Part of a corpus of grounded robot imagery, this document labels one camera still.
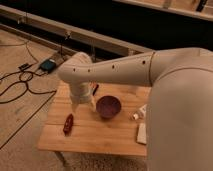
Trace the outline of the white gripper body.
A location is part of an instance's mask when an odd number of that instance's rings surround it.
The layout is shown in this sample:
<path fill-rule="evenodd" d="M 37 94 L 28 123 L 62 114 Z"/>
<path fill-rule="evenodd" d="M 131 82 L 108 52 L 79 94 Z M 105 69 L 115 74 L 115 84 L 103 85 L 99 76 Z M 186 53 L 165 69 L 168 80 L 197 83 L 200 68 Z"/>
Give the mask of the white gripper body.
<path fill-rule="evenodd" d="M 87 103 L 91 100 L 91 87 L 88 83 L 72 84 L 70 88 L 70 98 L 73 103 Z"/>

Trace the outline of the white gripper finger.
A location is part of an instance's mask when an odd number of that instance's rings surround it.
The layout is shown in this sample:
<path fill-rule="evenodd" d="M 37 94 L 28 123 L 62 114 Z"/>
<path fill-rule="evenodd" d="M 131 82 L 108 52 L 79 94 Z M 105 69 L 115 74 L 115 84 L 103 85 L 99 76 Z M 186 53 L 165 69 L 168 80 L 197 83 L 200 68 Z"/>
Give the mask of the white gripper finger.
<path fill-rule="evenodd" d="M 89 101 L 88 102 L 88 106 L 91 108 L 91 110 L 95 110 L 96 109 L 94 101 Z"/>
<path fill-rule="evenodd" d="M 79 106 L 78 103 L 72 103 L 71 104 L 71 108 L 72 108 L 72 112 L 73 113 L 76 113 L 78 106 Z"/>

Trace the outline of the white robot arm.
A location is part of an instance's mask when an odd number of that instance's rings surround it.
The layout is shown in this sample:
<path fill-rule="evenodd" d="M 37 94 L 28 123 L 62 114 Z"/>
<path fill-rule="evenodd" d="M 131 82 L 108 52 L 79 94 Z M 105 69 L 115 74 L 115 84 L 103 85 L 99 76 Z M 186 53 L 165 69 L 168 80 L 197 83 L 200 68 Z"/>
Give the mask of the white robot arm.
<path fill-rule="evenodd" d="M 91 82 L 149 87 L 148 171 L 213 171 L 213 51 L 159 50 L 98 63 L 78 52 L 58 74 L 77 103 L 91 99 Z"/>

